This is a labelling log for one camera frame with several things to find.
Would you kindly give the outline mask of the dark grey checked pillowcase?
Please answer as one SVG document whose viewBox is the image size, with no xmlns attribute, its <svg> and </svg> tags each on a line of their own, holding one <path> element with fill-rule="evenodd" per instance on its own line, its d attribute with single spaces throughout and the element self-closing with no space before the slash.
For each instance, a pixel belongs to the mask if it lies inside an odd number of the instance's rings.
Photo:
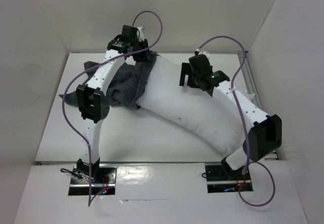
<svg viewBox="0 0 324 224">
<path fill-rule="evenodd" d="M 124 63 L 114 75 L 106 92 L 106 99 L 111 107 L 126 107 L 138 110 L 136 101 L 140 99 L 147 85 L 149 75 L 159 54 L 151 51 L 148 61 L 134 65 Z"/>
</svg>

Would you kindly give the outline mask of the white pillow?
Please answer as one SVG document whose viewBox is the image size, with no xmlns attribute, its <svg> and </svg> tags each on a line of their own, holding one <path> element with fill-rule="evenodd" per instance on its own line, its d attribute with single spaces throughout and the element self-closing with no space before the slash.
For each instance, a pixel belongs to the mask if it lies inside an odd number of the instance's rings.
<svg viewBox="0 0 324 224">
<path fill-rule="evenodd" d="M 198 88 L 179 85 L 181 67 L 157 56 L 137 104 L 190 132 L 228 156 L 242 146 L 242 123 L 219 100 Z"/>
</svg>

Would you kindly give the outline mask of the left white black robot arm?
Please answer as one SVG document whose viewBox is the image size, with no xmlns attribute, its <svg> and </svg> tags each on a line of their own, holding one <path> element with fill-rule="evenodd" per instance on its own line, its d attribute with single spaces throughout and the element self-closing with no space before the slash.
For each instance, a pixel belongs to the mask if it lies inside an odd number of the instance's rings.
<svg viewBox="0 0 324 224">
<path fill-rule="evenodd" d="M 123 26 L 121 34 L 108 43 L 103 65 L 98 67 L 90 80 L 76 89 L 87 144 L 87 149 L 77 161 L 76 168 L 89 183 L 96 182 L 100 177 L 99 140 L 103 120 L 108 116 L 110 108 L 106 97 L 108 87 L 126 61 L 126 54 L 147 47 L 148 42 L 144 38 L 142 26 Z"/>
</svg>

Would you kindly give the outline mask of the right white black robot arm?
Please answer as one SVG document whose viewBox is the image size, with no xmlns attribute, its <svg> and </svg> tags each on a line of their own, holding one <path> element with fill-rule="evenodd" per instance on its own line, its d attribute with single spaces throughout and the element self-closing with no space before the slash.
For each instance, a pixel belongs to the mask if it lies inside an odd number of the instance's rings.
<svg viewBox="0 0 324 224">
<path fill-rule="evenodd" d="M 213 67 L 205 54 L 196 54 L 182 63 L 180 86 L 199 88 L 219 100 L 238 119 L 244 121 L 246 139 L 242 146 L 221 161 L 221 174 L 233 179 L 244 168 L 247 161 L 259 161 L 282 145 L 282 120 L 270 116 L 249 101 L 221 70 Z"/>
</svg>

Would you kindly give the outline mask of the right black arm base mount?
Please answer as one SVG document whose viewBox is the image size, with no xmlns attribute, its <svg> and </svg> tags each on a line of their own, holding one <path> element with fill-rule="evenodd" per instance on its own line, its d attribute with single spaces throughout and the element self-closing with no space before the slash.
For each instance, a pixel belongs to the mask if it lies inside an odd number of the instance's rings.
<svg viewBox="0 0 324 224">
<path fill-rule="evenodd" d="M 221 164 L 207 164 L 201 177 L 207 181 L 208 193 L 234 193 L 242 187 L 242 192 L 253 191 L 249 173 L 242 175 L 240 171 L 226 174 Z"/>
</svg>

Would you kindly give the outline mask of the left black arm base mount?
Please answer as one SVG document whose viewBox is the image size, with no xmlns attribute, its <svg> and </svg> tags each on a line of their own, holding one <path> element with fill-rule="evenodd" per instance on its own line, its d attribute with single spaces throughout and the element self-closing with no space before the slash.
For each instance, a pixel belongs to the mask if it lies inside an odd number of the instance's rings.
<svg viewBox="0 0 324 224">
<path fill-rule="evenodd" d="M 89 176 L 85 173 L 81 173 L 74 166 L 72 170 L 61 168 L 61 173 L 70 174 L 70 184 L 69 184 L 69 196 L 86 196 L 89 193 Z M 113 167 L 101 167 L 99 168 L 99 175 L 92 177 L 91 195 L 115 195 L 115 184 L 116 184 L 116 174 L 117 168 Z"/>
</svg>

